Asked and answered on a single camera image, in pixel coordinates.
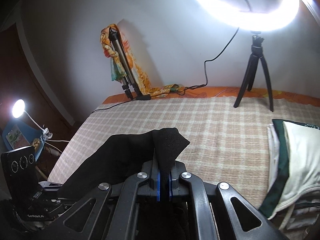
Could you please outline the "black t-shirt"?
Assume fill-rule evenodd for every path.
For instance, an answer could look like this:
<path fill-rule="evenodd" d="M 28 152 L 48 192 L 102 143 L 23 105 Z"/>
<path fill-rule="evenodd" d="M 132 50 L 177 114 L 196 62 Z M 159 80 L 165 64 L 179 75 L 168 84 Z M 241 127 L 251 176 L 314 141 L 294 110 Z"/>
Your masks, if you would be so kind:
<path fill-rule="evenodd" d="M 63 183 L 57 196 L 80 200 L 101 183 L 123 183 L 153 158 L 160 170 L 160 193 L 163 193 L 176 158 L 189 144 L 177 128 L 112 135 Z"/>

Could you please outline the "beige checked blanket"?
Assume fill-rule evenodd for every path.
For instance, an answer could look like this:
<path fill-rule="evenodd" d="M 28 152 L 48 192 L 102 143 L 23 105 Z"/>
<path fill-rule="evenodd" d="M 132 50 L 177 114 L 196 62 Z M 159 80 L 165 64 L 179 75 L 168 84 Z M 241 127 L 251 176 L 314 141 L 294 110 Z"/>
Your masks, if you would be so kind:
<path fill-rule="evenodd" d="M 189 140 L 178 157 L 188 171 L 208 183 L 226 181 L 259 207 L 268 189 L 267 127 L 273 119 L 319 125 L 313 105 L 244 98 L 234 108 L 234 97 L 172 98 L 100 105 L 72 137 L 49 175 L 64 183 L 114 134 L 142 134 L 175 127 Z"/>

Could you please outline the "blue side table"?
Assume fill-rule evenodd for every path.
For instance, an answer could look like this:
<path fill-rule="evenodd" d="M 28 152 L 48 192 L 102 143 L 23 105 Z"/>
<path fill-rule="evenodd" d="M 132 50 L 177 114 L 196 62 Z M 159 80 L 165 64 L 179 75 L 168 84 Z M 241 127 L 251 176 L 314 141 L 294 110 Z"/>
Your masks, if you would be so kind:
<path fill-rule="evenodd" d="M 9 151 L 24 146 L 30 146 L 35 139 L 39 139 L 40 144 L 35 149 L 35 160 L 38 160 L 44 147 L 42 131 L 30 127 L 29 125 L 18 119 L 11 119 L 6 124 L 5 129 L 2 133 L 2 137 L 5 146 Z"/>

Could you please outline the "colourful orange scarf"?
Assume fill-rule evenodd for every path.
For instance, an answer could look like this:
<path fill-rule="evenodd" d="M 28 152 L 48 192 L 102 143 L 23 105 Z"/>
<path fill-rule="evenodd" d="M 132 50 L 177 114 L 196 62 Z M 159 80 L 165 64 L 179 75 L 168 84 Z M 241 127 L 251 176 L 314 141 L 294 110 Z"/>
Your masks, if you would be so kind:
<path fill-rule="evenodd" d="M 130 44 L 125 37 L 125 35 L 119 30 L 116 24 L 111 24 L 108 27 L 104 28 L 100 32 L 100 44 L 103 50 L 103 53 L 106 58 L 110 59 L 111 63 L 111 80 L 117 81 L 123 87 L 123 84 L 126 80 L 123 78 L 126 77 L 125 69 L 122 66 L 119 55 L 114 49 L 110 39 L 109 39 L 109 29 L 112 28 L 120 33 L 120 38 L 122 45 L 125 50 L 125 55 L 129 62 L 130 69 L 132 71 L 133 77 L 143 95 L 150 94 L 153 97 L 161 97 L 167 96 L 170 93 L 177 93 L 182 91 L 182 87 L 178 84 L 166 85 L 163 87 L 154 87 L 151 84 L 151 81 L 147 75 L 147 73 L 142 70 L 142 68 L 138 65 L 136 58 L 131 50 Z"/>

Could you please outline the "white green folded garment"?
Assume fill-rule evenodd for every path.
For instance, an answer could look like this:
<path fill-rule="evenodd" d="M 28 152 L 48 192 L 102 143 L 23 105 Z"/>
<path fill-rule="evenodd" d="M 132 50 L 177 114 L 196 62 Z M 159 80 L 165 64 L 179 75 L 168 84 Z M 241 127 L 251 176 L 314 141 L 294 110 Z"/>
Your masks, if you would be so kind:
<path fill-rule="evenodd" d="M 273 119 L 267 127 L 268 190 L 259 210 L 280 230 L 311 226 L 319 218 L 319 126 Z"/>

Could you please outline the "orange patterned bedsheet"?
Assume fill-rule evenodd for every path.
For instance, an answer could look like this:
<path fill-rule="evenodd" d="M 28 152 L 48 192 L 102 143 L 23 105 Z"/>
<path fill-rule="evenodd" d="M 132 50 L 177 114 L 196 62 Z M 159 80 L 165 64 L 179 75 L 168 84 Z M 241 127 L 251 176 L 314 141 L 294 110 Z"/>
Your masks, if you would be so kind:
<path fill-rule="evenodd" d="M 240 88 L 237 87 L 203 87 L 195 90 L 187 90 L 182 98 L 214 98 L 214 97 L 237 97 Z M 288 102 L 300 103 L 303 105 L 312 105 L 319 107 L 319 98 L 308 95 L 296 94 L 291 92 L 283 92 L 272 90 L 273 100 L 285 99 Z M 268 99 L 267 89 L 252 88 L 251 91 L 244 93 L 244 98 L 263 98 Z M 125 94 L 112 95 L 103 101 L 103 104 L 121 103 L 128 101 Z"/>

